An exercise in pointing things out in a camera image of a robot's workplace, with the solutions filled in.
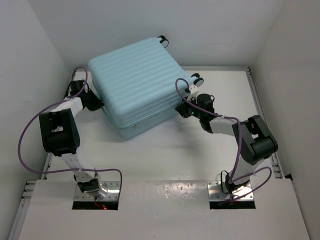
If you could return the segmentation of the light blue suitcase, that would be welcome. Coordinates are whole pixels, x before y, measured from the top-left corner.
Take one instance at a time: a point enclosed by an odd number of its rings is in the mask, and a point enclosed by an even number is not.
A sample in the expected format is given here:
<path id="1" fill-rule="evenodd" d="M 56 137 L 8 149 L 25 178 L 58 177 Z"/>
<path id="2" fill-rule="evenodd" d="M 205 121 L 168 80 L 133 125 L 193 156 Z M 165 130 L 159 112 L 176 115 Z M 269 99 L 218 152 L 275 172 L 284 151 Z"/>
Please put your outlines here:
<path id="1" fill-rule="evenodd" d="M 89 60 L 88 68 L 109 121 L 125 139 L 172 118 L 185 96 L 189 76 L 160 44 L 150 37 Z"/>

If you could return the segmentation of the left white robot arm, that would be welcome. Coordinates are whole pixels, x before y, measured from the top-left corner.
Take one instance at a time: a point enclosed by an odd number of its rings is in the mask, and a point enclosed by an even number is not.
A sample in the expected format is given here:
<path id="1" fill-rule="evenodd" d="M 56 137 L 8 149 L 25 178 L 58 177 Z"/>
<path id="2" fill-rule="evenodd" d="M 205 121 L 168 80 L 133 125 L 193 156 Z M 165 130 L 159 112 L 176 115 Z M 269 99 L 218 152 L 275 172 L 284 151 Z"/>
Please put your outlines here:
<path id="1" fill-rule="evenodd" d="M 102 198 L 108 191 L 103 189 L 97 171 L 81 152 L 75 116 L 84 108 L 95 111 L 103 104 L 91 89 L 82 89 L 84 86 L 84 80 L 70 82 L 72 99 L 39 115 L 40 132 L 44 150 L 67 164 L 80 191 L 94 198 Z"/>

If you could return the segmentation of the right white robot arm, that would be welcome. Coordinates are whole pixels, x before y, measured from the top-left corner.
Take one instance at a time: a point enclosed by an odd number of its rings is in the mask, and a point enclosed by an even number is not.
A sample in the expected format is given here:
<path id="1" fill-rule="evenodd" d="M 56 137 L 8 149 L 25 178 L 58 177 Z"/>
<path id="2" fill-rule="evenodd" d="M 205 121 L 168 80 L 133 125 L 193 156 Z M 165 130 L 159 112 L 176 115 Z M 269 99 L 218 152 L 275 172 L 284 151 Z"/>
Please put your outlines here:
<path id="1" fill-rule="evenodd" d="M 221 190 L 231 194 L 246 185 L 257 167 L 278 150 L 278 143 L 260 115 L 239 120 L 215 112 L 214 97 L 200 94 L 190 101 L 183 100 L 175 110 L 183 117 L 195 117 L 203 130 L 210 134 L 234 137 L 238 146 L 234 167 L 225 176 Z"/>

